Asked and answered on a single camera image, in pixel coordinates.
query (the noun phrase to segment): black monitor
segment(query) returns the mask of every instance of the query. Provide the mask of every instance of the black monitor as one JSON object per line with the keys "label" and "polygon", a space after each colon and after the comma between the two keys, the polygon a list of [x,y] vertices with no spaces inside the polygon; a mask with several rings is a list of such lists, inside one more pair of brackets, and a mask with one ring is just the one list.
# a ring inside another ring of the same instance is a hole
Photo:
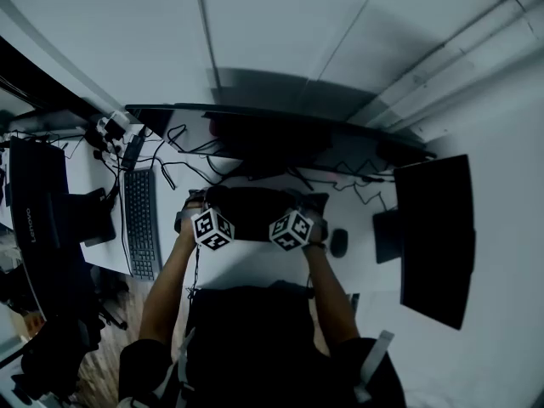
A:
{"label": "black monitor", "polygon": [[[435,158],[425,151],[424,144],[414,140],[316,116],[229,105],[125,108],[169,143],[175,127],[185,124],[189,131],[174,146],[189,153],[201,146],[199,154],[243,160],[245,165],[237,172],[254,178],[281,174],[290,167],[364,177],[387,165],[398,167]],[[183,139],[190,139],[190,144],[184,144]]]}
{"label": "black monitor", "polygon": [[9,185],[15,237],[44,317],[95,316],[94,284],[80,242],[115,238],[104,189],[70,194],[64,151],[19,138],[10,142]]}
{"label": "black monitor", "polygon": [[402,258],[400,301],[461,329],[475,231],[467,156],[394,170],[398,210],[374,216],[377,262]]}

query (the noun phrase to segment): white wall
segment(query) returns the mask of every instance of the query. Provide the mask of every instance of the white wall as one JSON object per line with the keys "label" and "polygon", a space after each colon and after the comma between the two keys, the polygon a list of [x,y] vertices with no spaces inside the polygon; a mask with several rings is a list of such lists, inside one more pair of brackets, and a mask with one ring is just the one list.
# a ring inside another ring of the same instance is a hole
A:
{"label": "white wall", "polygon": [[396,334],[413,406],[522,408],[544,388],[543,111],[544,99],[518,104],[430,146],[469,155],[477,245],[463,328],[402,307],[398,292],[367,295],[357,316],[363,334]]}
{"label": "white wall", "polygon": [[343,119],[498,1],[0,0],[0,35],[103,110],[218,101],[219,82]]}
{"label": "white wall", "polygon": [[537,107],[542,99],[544,42],[536,42],[535,47],[536,50],[522,59],[425,108],[418,114],[422,119],[412,123],[410,131],[428,142],[463,131],[475,122],[492,126],[499,115],[509,114],[512,119],[518,119],[523,105]]}

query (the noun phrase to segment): desk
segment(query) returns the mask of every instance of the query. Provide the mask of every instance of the desk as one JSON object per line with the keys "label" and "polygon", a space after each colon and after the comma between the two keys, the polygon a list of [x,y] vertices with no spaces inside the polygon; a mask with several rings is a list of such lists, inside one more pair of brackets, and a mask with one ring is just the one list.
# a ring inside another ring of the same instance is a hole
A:
{"label": "desk", "polygon": [[[140,126],[133,126],[137,133]],[[144,144],[140,158],[151,157],[161,142],[156,135],[151,135]],[[68,142],[65,154],[70,156],[77,141]],[[203,171],[211,180],[218,177],[207,164],[206,157],[178,153],[172,146],[164,144],[158,156],[164,162],[188,162],[191,166]],[[239,161],[211,157],[219,171],[229,171]],[[141,162],[137,168],[149,167],[150,162]],[[9,150],[3,154],[3,167],[9,176]],[[182,208],[189,195],[189,189],[201,189],[208,184],[185,165],[169,165],[167,170],[176,185],[172,190],[162,177],[158,162],[155,163],[156,176],[156,208],[157,228],[161,248],[162,262],[166,262],[177,233],[173,229],[176,212]],[[82,141],[71,159],[66,159],[68,186],[71,193],[88,193],[99,187],[109,191],[114,182],[113,174],[105,166],[93,158],[93,148]],[[301,169],[301,173],[311,179],[333,180],[344,184],[353,182],[354,178],[336,173],[324,173]],[[245,178],[231,178],[224,183],[227,186],[261,186],[276,190],[293,188],[308,193],[305,185],[290,175],[249,182]],[[400,260],[387,264],[376,264],[376,251],[372,228],[372,215],[383,210],[378,199],[363,206],[352,188],[343,192],[332,189],[330,184],[312,184],[315,192],[326,192],[331,195],[326,205],[325,219],[329,222],[330,231],[344,228],[349,233],[347,254],[341,259],[329,256],[331,266],[348,293],[392,291],[400,289]],[[368,199],[379,190],[388,207],[396,205],[396,194],[393,184],[370,184],[360,189],[361,195]],[[247,210],[258,210],[258,207],[247,207]],[[122,249],[121,212],[117,198],[116,206],[111,214],[117,238],[101,245],[86,247],[82,244],[86,261],[106,269],[127,274],[128,267]],[[12,219],[5,199],[0,205],[0,223],[12,228]],[[190,286],[194,280],[195,255],[190,259],[184,284]],[[213,252],[205,247],[201,249],[198,286],[226,288],[239,285],[268,286],[274,281],[285,280],[305,285],[308,278],[308,266],[301,250],[284,252],[272,243],[235,241],[220,251]]]}

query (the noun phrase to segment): keyboard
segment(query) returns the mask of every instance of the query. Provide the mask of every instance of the keyboard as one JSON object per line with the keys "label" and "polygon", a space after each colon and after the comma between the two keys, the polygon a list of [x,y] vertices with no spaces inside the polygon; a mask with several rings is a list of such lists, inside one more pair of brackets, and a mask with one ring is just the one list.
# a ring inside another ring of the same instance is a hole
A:
{"label": "keyboard", "polygon": [[125,173],[125,218],[133,277],[153,281],[161,271],[156,229],[155,177],[140,169]]}

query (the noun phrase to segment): cable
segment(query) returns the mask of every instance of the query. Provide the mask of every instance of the cable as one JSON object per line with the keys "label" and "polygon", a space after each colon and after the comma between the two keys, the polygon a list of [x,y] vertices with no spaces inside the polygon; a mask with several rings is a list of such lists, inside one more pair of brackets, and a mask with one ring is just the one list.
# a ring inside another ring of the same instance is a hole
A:
{"label": "cable", "polygon": [[[116,156],[117,159],[117,167],[121,169],[121,164],[119,163],[119,156]],[[128,262],[128,255],[127,255],[127,248],[125,247],[125,210],[122,203],[122,190],[121,190],[121,182],[120,179],[117,180],[117,186],[119,186],[119,202],[121,203],[119,206],[121,208],[121,244],[122,244],[122,250],[125,253],[125,260],[127,260],[127,267],[128,267],[128,273],[130,276],[133,276],[133,271],[130,269],[130,263]]]}
{"label": "cable", "polygon": [[220,171],[218,171],[215,166],[212,164],[212,161],[210,160],[210,156],[206,156],[206,160],[207,160],[207,164],[210,166],[210,168],[212,169],[212,171],[214,171],[218,176],[220,177],[224,177],[225,174],[224,173],[221,173]]}
{"label": "cable", "polygon": [[48,144],[51,145],[51,144],[55,144],[55,143],[59,142],[60,140],[64,140],[64,139],[74,139],[74,138],[76,138],[76,137],[77,137],[76,134],[72,134],[71,136],[64,136],[64,137],[62,137],[62,138],[57,138],[57,139],[55,139],[55,140],[52,140],[52,141],[48,142]]}
{"label": "cable", "polygon": [[195,167],[192,167],[189,163],[187,163],[186,161],[167,161],[166,163],[162,163],[162,167],[165,167],[166,165],[185,165],[186,167],[188,167],[189,169],[192,169],[195,173],[197,173],[198,175],[200,175],[208,184],[212,185],[212,186],[217,186],[218,184],[220,183],[223,183],[223,179],[220,180],[218,183],[214,183],[213,181],[211,181],[206,175],[204,175],[204,173],[198,169],[196,169]]}
{"label": "cable", "polygon": [[[173,132],[175,130],[178,130],[179,128],[181,128],[181,130],[179,130],[178,133],[176,133],[175,135],[172,136],[171,132]],[[186,124],[180,124],[177,127],[170,128],[167,131],[168,143],[170,145],[174,145],[178,149],[178,152],[181,152],[181,153],[196,153],[198,150],[201,150],[202,148],[207,148],[208,146],[212,146],[212,145],[216,144],[219,141],[219,139],[208,140],[205,144],[197,146],[196,148],[193,148],[192,150],[184,150],[183,148],[181,148],[181,146],[178,144],[178,142],[176,142],[176,140],[179,138],[179,136],[181,136],[186,131],[187,131],[187,125]]]}
{"label": "cable", "polygon": [[155,158],[156,158],[156,153],[159,152],[159,150],[161,149],[161,147],[164,145],[164,143],[166,142],[166,140],[163,140],[159,146],[156,147],[156,150],[155,152],[153,153],[153,156],[151,157],[151,166],[150,166],[150,169],[153,169],[153,165],[155,164]]}
{"label": "cable", "polygon": [[156,159],[159,161],[159,163],[161,163],[162,176],[167,181],[167,183],[170,184],[172,190],[176,190],[176,184],[173,182],[172,177],[170,177],[170,173],[168,172],[168,170],[164,167],[164,162],[159,157],[157,157]]}
{"label": "cable", "polygon": [[188,152],[189,153],[196,153],[198,150],[201,150],[202,148],[209,148],[210,146],[215,145],[217,142],[220,142],[219,139],[208,140],[205,144],[197,146],[196,148],[193,148],[192,150],[190,150]]}
{"label": "cable", "polygon": [[75,153],[76,150],[77,150],[77,147],[79,146],[79,144],[82,142],[82,140],[83,140],[84,138],[85,138],[85,136],[83,135],[83,136],[79,139],[79,141],[77,142],[76,148],[74,148],[74,150],[71,152],[70,156],[66,156],[66,155],[65,155],[65,157],[66,157],[68,160],[70,160],[71,157],[74,155],[74,153]]}
{"label": "cable", "polygon": [[[170,133],[174,130],[177,130],[178,128],[181,128],[179,133],[177,133],[175,136],[170,136]],[[187,126],[185,124],[180,124],[177,127],[172,127],[167,131],[168,143],[170,145],[175,145],[178,148],[178,151],[181,151],[182,153],[185,153],[185,150],[179,146],[179,144],[176,142],[176,139],[179,138],[179,136],[181,136],[186,131],[187,131]]]}
{"label": "cable", "polygon": [[370,201],[372,201],[374,198],[379,198],[380,199],[380,202],[382,203],[382,206],[383,206],[383,211],[384,212],[388,212],[388,207],[385,205],[385,201],[383,200],[382,198],[382,192],[379,191],[378,193],[376,193],[375,195],[371,196],[368,200],[364,200],[362,195],[359,193],[359,191],[357,190],[357,185],[354,186],[354,191],[355,191],[355,194],[357,194],[357,196],[359,197],[360,201],[363,203],[364,206],[368,205],[368,203]]}
{"label": "cable", "polygon": [[200,245],[196,245],[196,253],[195,253],[195,279],[193,280],[193,285],[191,287],[187,288],[187,292],[189,292],[188,298],[189,298],[189,309],[191,305],[193,304],[193,298],[195,297],[195,291],[196,291],[196,282],[198,281],[198,260],[200,259],[201,254],[201,247]]}
{"label": "cable", "polygon": [[338,169],[338,167],[340,167],[341,165],[344,165],[350,173],[352,174],[357,174],[359,171],[361,171],[362,169],[365,168],[365,166],[370,163],[370,165],[374,168],[374,170],[376,171],[375,173],[372,173],[372,175],[381,175],[383,177],[393,177],[393,174],[392,173],[383,173],[382,171],[380,171],[376,165],[374,164],[374,162],[371,160],[371,159],[366,159],[362,165],[360,165],[357,169],[353,170],[351,167],[348,166],[348,163],[346,163],[345,161],[340,161],[333,169],[339,173],[342,173],[342,171],[340,171]]}
{"label": "cable", "polygon": [[107,200],[110,197],[111,193],[116,187],[119,188],[119,202],[120,202],[119,206],[121,207],[121,244],[122,244],[122,250],[125,253],[125,260],[127,261],[128,273],[130,274],[130,276],[133,276],[133,271],[130,269],[130,263],[128,262],[127,248],[125,247],[125,211],[124,211],[124,206],[122,203],[121,182],[119,179],[119,176],[121,175],[121,171],[124,171],[124,169],[122,169],[121,165],[119,164],[119,156],[116,156],[116,159],[117,159],[117,170],[119,171],[119,175],[117,175],[115,171],[108,166],[108,164],[102,158],[102,153],[100,153],[100,161],[104,164],[105,167],[108,168],[108,170],[115,177],[115,181],[113,182],[113,187],[111,188],[110,192],[108,193],[105,199]]}
{"label": "cable", "polygon": [[318,180],[318,179],[312,179],[312,178],[301,178],[301,177],[298,177],[296,174],[294,173],[291,173],[290,171],[287,171],[287,173],[289,173],[290,175],[292,175],[293,177],[295,177],[296,179],[299,179],[301,181],[304,181],[304,180],[307,180],[309,181],[310,183],[322,183],[322,184],[332,184],[332,188],[337,191],[337,192],[342,192],[343,190],[346,190],[347,188],[349,187],[353,187],[354,188],[354,191],[355,191],[355,194],[359,197],[360,201],[363,203],[364,206],[368,205],[369,202],[371,202],[373,199],[375,198],[379,198],[380,202],[382,203],[382,206],[383,206],[383,210],[385,212],[388,212],[389,209],[387,208],[386,204],[385,204],[385,201],[383,200],[382,198],[382,192],[379,191],[377,192],[375,195],[371,196],[368,200],[365,201],[365,199],[363,198],[363,196],[359,193],[359,191],[357,190],[358,187],[360,188],[365,188],[366,186],[370,186],[371,183],[365,183],[365,184],[359,184],[357,183],[356,181],[353,182],[352,184],[346,184],[345,186],[343,186],[342,188],[338,188],[338,182],[337,181],[326,181],[326,180]]}

